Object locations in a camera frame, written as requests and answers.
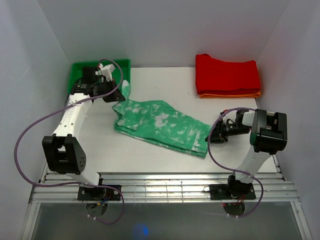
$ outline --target green basket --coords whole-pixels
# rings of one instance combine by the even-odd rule
[[[130,60],[129,59],[117,59],[114,60],[122,69],[123,72],[123,80],[127,80],[130,83]],[[79,78],[82,78],[82,68],[83,67],[96,67],[98,66],[99,61],[82,61],[82,62],[75,62],[72,64],[71,67],[71,75],[68,82],[68,93],[70,94],[73,84]],[[110,61],[102,61],[101,62],[104,66],[111,64]],[[120,70],[115,66],[115,70],[112,72],[112,76],[115,79],[116,84],[120,81]]]

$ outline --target white table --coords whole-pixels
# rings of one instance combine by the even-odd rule
[[[193,67],[131,69],[131,95],[135,101],[164,100],[178,111],[212,125],[224,109],[257,108],[254,98],[200,99]],[[188,155],[118,133],[113,128],[116,114],[102,99],[94,101],[80,131],[79,142],[87,165],[98,173],[225,173],[206,158]],[[229,116],[234,119],[236,113]],[[213,156],[224,166],[236,168],[247,154],[249,134],[229,137],[225,144],[212,144]],[[277,172],[270,157],[260,173]]]

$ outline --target folded red cloth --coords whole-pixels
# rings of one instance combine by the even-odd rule
[[[256,97],[260,95],[257,64],[225,62],[208,54],[195,56],[195,86],[200,97]]]

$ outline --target green cloth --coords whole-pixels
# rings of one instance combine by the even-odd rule
[[[117,114],[114,122],[117,132],[182,153],[206,157],[205,138],[210,125],[175,110],[162,100],[130,100],[131,87],[127,81],[123,81],[121,88],[126,100],[112,107]]]

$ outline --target wall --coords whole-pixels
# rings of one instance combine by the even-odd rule
[[[287,113],[288,143],[278,160],[294,180],[313,239],[320,239],[320,2],[291,0],[258,66],[260,107]]]
[[[0,1],[0,239],[20,237],[32,186],[16,170],[13,149],[36,119],[63,106],[70,63],[36,0]],[[21,167],[38,181],[45,157],[41,141],[59,116],[31,129],[22,140]]]
[[[289,0],[38,0],[70,62],[194,66],[257,60]]]

